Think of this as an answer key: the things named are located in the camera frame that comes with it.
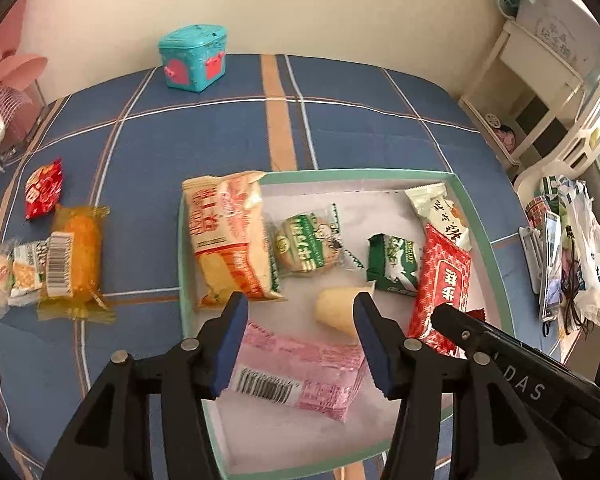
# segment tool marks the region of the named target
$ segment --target bed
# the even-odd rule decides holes
[[[118,320],[38,322],[35,309],[14,308],[0,322],[0,449],[23,478],[40,478],[115,350],[144,357],[181,339],[176,227],[187,177],[247,169],[453,172],[489,239],[512,331],[554,358],[566,357],[555,327],[542,336],[518,238],[526,224],[518,197],[468,116],[426,80],[350,62],[240,54],[228,56],[226,75],[201,94],[168,89],[160,68],[87,88],[55,102],[29,151],[0,173],[0,241],[47,236],[51,218],[24,222],[23,184],[58,157],[65,205],[111,206],[102,290]],[[156,427],[158,406],[152,409]],[[443,421],[441,478],[448,474],[451,427],[451,418]],[[352,471],[377,479],[383,456]],[[166,478],[164,461],[154,468],[156,479]]]

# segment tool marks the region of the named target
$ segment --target red snack package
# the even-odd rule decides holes
[[[62,189],[62,159],[38,168],[25,186],[25,220],[44,216],[58,203]]]
[[[466,311],[471,256],[433,225],[428,224],[425,231],[424,264],[407,337],[420,339],[439,354],[453,355],[456,345],[433,330],[431,314],[441,303]]]

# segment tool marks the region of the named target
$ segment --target yellow snack package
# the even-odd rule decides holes
[[[100,297],[100,221],[108,207],[56,206],[46,256],[46,282],[38,319],[56,317],[102,323],[116,316]]]
[[[201,307],[224,307],[232,292],[281,300],[262,221],[263,171],[201,176],[182,183],[193,251],[208,288]]]

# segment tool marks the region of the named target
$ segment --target mobile phone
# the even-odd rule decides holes
[[[562,228],[560,217],[544,212],[542,222],[542,278],[540,283],[540,320],[552,321],[558,317],[562,289]]]

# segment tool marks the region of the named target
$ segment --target green biscuit wrapper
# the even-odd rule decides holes
[[[422,272],[422,246],[411,240],[385,234],[369,238],[367,280],[376,280],[377,290],[415,296]]]

